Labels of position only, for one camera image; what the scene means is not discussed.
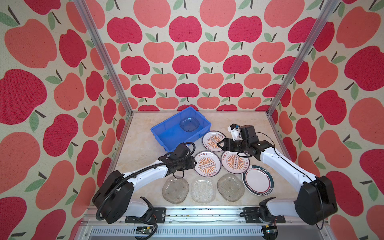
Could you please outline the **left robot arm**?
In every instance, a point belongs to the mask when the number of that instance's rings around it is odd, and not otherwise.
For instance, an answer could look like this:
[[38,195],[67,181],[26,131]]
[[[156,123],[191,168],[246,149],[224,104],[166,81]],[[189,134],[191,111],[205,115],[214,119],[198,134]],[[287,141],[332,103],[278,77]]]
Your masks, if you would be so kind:
[[192,142],[179,144],[173,152],[161,156],[151,165],[131,173],[116,170],[109,174],[92,198],[97,208],[96,219],[115,223],[122,217],[147,222],[153,214],[153,205],[144,197],[132,200],[136,190],[176,172],[184,173],[196,166]]

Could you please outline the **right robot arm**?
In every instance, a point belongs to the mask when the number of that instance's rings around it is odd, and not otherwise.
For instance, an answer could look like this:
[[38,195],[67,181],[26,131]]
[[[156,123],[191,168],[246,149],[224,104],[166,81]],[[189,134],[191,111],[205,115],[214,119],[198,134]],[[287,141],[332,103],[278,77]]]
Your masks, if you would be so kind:
[[229,126],[231,138],[224,138],[217,146],[225,152],[241,157],[254,157],[273,168],[298,192],[295,200],[271,197],[260,202],[257,216],[269,223],[278,216],[297,217],[308,225],[316,225],[338,211],[332,181],[304,170],[284,157],[271,141],[261,141],[252,125]]

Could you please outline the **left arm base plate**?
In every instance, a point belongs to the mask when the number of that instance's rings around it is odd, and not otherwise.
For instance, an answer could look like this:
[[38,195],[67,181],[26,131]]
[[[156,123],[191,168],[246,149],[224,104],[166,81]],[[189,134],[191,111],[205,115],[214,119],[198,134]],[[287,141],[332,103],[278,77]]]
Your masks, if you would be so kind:
[[164,224],[166,218],[166,208],[152,208],[148,209],[142,217],[126,217],[125,223],[127,224],[139,224],[144,222]]

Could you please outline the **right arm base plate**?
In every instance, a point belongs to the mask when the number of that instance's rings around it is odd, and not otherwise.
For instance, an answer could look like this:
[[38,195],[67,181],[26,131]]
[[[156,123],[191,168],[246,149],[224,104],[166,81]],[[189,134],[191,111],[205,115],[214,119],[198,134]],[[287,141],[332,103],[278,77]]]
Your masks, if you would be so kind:
[[243,208],[240,217],[244,217],[247,224],[272,224],[272,223],[285,223],[286,219],[283,216],[273,216],[271,213],[262,207],[257,208]]

